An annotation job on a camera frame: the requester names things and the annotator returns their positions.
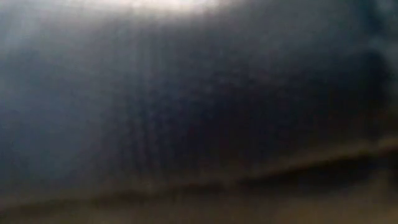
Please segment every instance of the gray surface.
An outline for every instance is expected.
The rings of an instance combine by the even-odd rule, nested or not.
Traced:
[[[360,2],[148,2],[1,1],[3,195],[240,178],[371,137]]]

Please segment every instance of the brown surface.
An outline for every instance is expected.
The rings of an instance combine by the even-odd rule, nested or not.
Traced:
[[[395,143],[394,139],[388,139],[384,143],[383,148],[380,147],[377,150],[379,154],[385,154],[389,152],[392,148],[386,147]],[[194,176],[193,178],[189,175],[185,175],[187,178],[178,178],[175,180],[170,180],[168,185],[161,184],[162,182],[156,182],[155,180],[131,180],[130,183],[125,183],[124,186],[126,188],[120,189],[119,187],[115,187],[113,185],[96,187],[96,190],[87,190],[82,191],[78,190],[62,192],[61,194],[52,195],[47,192],[43,194],[17,194],[17,195],[8,195],[7,197],[3,197],[0,201],[0,210],[12,207],[19,206],[21,204],[31,204],[37,202],[45,202],[53,199],[71,199],[71,198],[95,198],[99,195],[103,195],[104,192],[109,194],[110,192],[120,192],[125,190],[134,191],[139,195],[155,195],[162,193],[168,189],[174,189],[176,186],[184,187],[190,185],[208,185],[208,184],[221,184],[221,185],[234,185],[237,180],[241,179],[256,179],[263,178],[272,175],[277,175],[280,173],[290,172],[291,170],[303,169],[308,166],[313,166],[316,164],[322,164],[327,161],[338,161],[340,159],[346,158],[356,158],[360,155],[369,154],[373,151],[371,148],[371,144],[367,141],[356,141],[338,144],[330,147],[311,147],[307,149],[297,150],[297,154],[290,154],[284,157],[280,157],[269,161],[269,163],[264,164],[264,166],[253,167],[251,170],[221,170],[219,172],[214,172],[211,170],[210,172],[204,172],[206,175],[203,175],[202,178]]]
[[[230,189],[188,189],[144,200],[126,194],[26,207],[8,210],[0,222],[398,223],[393,172],[373,169],[373,162],[370,157],[348,160]]]

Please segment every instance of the bright light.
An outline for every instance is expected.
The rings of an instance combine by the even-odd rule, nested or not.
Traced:
[[[86,5],[134,8],[142,11],[195,12],[216,9],[221,0],[84,0]]]

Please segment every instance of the dark fabric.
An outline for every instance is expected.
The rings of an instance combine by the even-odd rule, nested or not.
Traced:
[[[386,71],[364,2],[2,0],[0,192],[235,179],[370,144]]]

